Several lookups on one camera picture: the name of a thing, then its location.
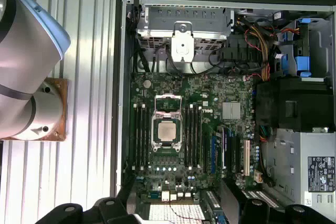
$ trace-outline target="blue pcie slot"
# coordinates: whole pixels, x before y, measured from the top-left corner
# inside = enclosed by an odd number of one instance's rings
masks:
[[[216,143],[216,136],[212,136],[211,139],[211,173],[215,173],[215,143]]]

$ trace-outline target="sticker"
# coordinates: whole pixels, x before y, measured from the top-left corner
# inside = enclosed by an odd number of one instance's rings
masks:
[[[335,191],[335,157],[308,157],[308,191]]]
[[[274,13],[274,19],[280,19],[281,18],[281,12]]]
[[[304,191],[304,205],[311,206],[312,193]]]

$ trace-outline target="wire bundle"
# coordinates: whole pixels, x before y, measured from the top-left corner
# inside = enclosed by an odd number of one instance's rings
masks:
[[[269,48],[268,48],[268,44],[267,44],[264,36],[262,35],[261,31],[258,29],[258,27],[259,27],[257,25],[258,21],[259,20],[257,20],[255,22],[255,24],[251,24],[250,22],[248,22],[245,19],[240,19],[238,21],[238,24],[242,25],[242,23],[244,23],[245,25],[248,26],[248,29],[245,31],[245,41],[249,46],[251,46],[253,48],[256,48],[257,50],[259,50],[261,52],[261,55],[263,56],[262,57],[263,58],[262,59],[263,60],[262,61],[262,67],[261,67],[261,79],[263,81],[268,81],[269,78],[270,78],[270,67],[269,67],[269,63],[268,63]],[[257,37],[258,40],[259,40],[259,43],[260,43],[260,48],[255,46],[255,45],[252,45],[251,43],[249,43],[248,40],[247,40],[247,35],[252,35],[252,36]]]
[[[284,33],[288,32],[288,31],[291,32],[291,33],[297,34],[297,35],[300,34],[300,28],[296,28],[296,29],[285,28],[285,29],[281,30],[281,33],[284,34]]]

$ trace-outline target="black ram slot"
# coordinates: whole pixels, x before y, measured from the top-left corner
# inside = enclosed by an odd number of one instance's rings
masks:
[[[202,164],[202,110],[197,113],[197,164]]]
[[[189,145],[189,155],[190,155],[190,162],[189,165],[194,164],[194,110],[193,108],[190,109],[190,124],[189,124],[189,129],[190,129],[190,145]]]
[[[184,143],[184,166],[189,165],[189,142],[188,142],[188,137],[189,137],[189,130],[188,130],[188,108],[185,108],[184,110],[184,138],[185,138],[185,143]]]
[[[193,120],[194,120],[194,124],[193,124],[193,129],[194,129],[194,134],[193,134],[193,166],[197,167],[197,157],[196,157],[196,153],[197,153],[197,106],[194,106],[193,108]]]
[[[137,149],[136,149],[136,167],[139,168],[140,167],[140,158],[141,158],[141,152],[139,152],[139,150],[141,149],[141,108],[138,107],[138,123],[137,123]]]
[[[146,138],[145,138],[145,167],[148,166],[149,162],[149,148],[150,148],[150,141],[151,141],[151,136],[150,136],[150,123],[151,123],[151,113],[149,108],[146,110]]]
[[[145,145],[146,145],[146,108],[141,108],[141,162],[145,166]]]
[[[134,118],[134,123],[133,123],[133,150],[132,150],[132,161],[133,161],[133,164],[132,165],[136,165],[136,162],[137,162],[137,138],[138,138],[138,135],[137,135],[137,125],[138,125],[138,112],[137,112],[137,107],[133,107],[133,118]]]

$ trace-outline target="metal bracket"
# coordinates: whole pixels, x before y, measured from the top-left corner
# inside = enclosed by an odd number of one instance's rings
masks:
[[[194,43],[192,24],[190,22],[175,22],[171,52],[173,61],[192,62],[194,59]]]

